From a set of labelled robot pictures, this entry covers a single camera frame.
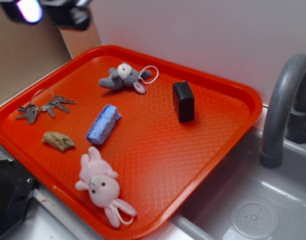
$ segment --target drain cover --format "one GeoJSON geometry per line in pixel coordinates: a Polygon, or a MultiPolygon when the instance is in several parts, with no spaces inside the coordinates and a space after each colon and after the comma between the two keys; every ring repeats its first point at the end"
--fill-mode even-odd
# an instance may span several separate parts
{"type": "Polygon", "coordinates": [[[241,235],[249,239],[264,239],[275,233],[279,217],[271,202],[247,198],[233,207],[231,222],[241,235]]]}

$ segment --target key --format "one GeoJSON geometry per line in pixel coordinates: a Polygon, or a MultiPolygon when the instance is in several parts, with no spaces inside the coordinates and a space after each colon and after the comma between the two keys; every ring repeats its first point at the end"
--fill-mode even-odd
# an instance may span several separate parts
{"type": "Polygon", "coordinates": [[[64,99],[64,96],[60,95],[60,96],[56,96],[52,100],[50,100],[48,105],[58,107],[60,110],[66,112],[66,113],[70,113],[71,111],[67,107],[62,105],[62,104],[67,104],[67,103],[68,104],[75,104],[76,102],[73,101],[73,100],[64,99]]]}
{"type": "Polygon", "coordinates": [[[37,105],[29,104],[27,107],[19,107],[18,111],[23,112],[25,110],[25,113],[22,115],[17,116],[15,119],[22,119],[27,118],[29,124],[33,124],[36,120],[37,114],[39,112],[37,105]]]}
{"type": "Polygon", "coordinates": [[[75,101],[64,99],[63,95],[56,96],[52,100],[49,101],[50,104],[57,104],[57,103],[62,103],[62,104],[75,104],[75,101]]]}
{"type": "Polygon", "coordinates": [[[75,104],[76,102],[75,101],[72,101],[72,100],[68,100],[68,99],[64,99],[64,96],[63,95],[60,95],[60,96],[56,96],[54,98],[52,98],[46,105],[43,105],[42,106],[42,111],[45,112],[47,111],[50,116],[52,116],[53,118],[55,117],[55,113],[54,113],[54,110],[53,108],[54,107],[57,107],[59,108],[60,110],[66,112],[66,113],[70,113],[70,110],[65,107],[63,104],[75,104]]]}
{"type": "Polygon", "coordinates": [[[54,107],[55,107],[55,106],[53,106],[53,105],[48,105],[48,104],[46,104],[46,105],[43,105],[43,106],[42,106],[42,111],[43,111],[43,112],[47,111],[47,112],[49,113],[49,115],[50,115],[52,118],[54,118],[54,117],[55,117],[55,113],[54,113],[54,110],[53,110],[54,107]]]}

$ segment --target sink basin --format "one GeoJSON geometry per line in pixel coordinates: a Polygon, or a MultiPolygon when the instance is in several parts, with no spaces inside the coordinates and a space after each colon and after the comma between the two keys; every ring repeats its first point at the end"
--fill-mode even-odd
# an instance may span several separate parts
{"type": "Polygon", "coordinates": [[[252,128],[172,221],[195,239],[306,240],[306,147],[284,142],[281,167],[259,163],[252,128]]]}

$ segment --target plush toy nose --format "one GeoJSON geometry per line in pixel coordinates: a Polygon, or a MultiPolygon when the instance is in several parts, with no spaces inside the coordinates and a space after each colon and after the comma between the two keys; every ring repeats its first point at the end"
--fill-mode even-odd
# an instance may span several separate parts
{"type": "Polygon", "coordinates": [[[122,80],[125,80],[125,78],[127,78],[127,76],[131,73],[131,71],[132,71],[132,67],[126,63],[120,64],[117,67],[118,76],[122,80]]]}

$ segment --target stuffed animal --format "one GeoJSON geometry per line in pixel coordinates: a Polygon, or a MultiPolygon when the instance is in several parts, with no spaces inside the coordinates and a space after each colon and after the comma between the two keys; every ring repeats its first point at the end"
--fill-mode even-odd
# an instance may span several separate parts
{"type": "Polygon", "coordinates": [[[135,88],[135,90],[140,94],[146,93],[146,88],[139,83],[138,79],[147,79],[152,76],[152,73],[147,70],[143,70],[141,71],[141,74],[139,74],[126,63],[120,64],[117,69],[110,68],[108,73],[108,78],[102,78],[98,82],[99,86],[102,88],[120,90],[124,86],[127,86],[135,88]]]}
{"type": "Polygon", "coordinates": [[[118,174],[101,158],[95,147],[91,146],[88,152],[90,157],[84,154],[81,159],[82,170],[80,180],[75,184],[76,189],[88,190],[94,205],[104,208],[106,217],[114,228],[119,228],[121,222],[131,224],[137,212],[130,204],[118,198],[120,186],[115,180],[118,174]],[[118,209],[130,215],[132,219],[124,221],[118,209]]]}
{"type": "Polygon", "coordinates": [[[80,180],[76,183],[77,189],[79,188],[79,185],[83,186],[84,183],[89,184],[91,178],[96,175],[107,175],[114,179],[118,177],[118,173],[113,171],[108,162],[102,159],[97,148],[93,146],[89,147],[88,153],[89,155],[82,155],[82,169],[79,173],[80,180]]]}

